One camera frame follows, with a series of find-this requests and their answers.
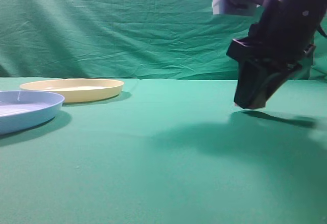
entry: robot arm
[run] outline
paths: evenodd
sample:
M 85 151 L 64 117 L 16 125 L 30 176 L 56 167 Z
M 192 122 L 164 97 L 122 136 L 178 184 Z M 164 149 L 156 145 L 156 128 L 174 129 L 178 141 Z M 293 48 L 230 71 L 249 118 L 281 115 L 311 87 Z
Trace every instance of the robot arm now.
M 239 63 L 235 103 L 258 109 L 302 66 L 299 61 L 312 54 L 314 34 L 326 36 L 320 23 L 327 0 L 213 0 L 214 14 L 253 16 L 265 9 L 248 36 L 233 39 L 227 55 Z

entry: green tablecloth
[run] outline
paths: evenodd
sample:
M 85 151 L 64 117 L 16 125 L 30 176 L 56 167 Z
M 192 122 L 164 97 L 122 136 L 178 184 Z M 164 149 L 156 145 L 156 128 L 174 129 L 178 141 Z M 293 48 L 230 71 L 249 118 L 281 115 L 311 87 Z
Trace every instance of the green tablecloth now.
M 1 138 L 1 224 L 327 223 L 326 83 L 245 112 L 236 81 L 124 81 Z

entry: blue plate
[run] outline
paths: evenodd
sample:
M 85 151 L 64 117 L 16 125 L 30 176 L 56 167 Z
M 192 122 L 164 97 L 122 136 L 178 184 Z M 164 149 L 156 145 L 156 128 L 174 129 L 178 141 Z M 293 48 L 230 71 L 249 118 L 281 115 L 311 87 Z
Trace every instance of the blue plate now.
M 43 91 L 0 91 L 0 135 L 28 129 L 54 118 L 65 98 Z

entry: plate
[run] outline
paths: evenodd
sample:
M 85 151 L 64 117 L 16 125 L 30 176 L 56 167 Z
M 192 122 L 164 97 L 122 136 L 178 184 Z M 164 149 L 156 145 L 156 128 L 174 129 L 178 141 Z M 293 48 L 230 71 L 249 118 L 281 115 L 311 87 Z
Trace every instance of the plate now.
M 54 118 L 64 97 L 42 91 L 0 91 L 0 135 L 25 130 Z
M 65 97 L 65 103 L 93 102 L 117 96 L 124 82 L 109 79 L 46 80 L 22 84 L 21 90 L 49 91 Z

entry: yellow plate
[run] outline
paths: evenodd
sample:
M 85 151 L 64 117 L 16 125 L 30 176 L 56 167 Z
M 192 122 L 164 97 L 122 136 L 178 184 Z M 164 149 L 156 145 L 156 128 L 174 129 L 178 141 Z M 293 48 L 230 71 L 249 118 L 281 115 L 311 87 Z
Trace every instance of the yellow plate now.
M 103 100 L 121 93 L 124 82 L 108 79 L 46 80 L 22 84 L 21 90 L 49 91 L 65 97 L 65 103 Z

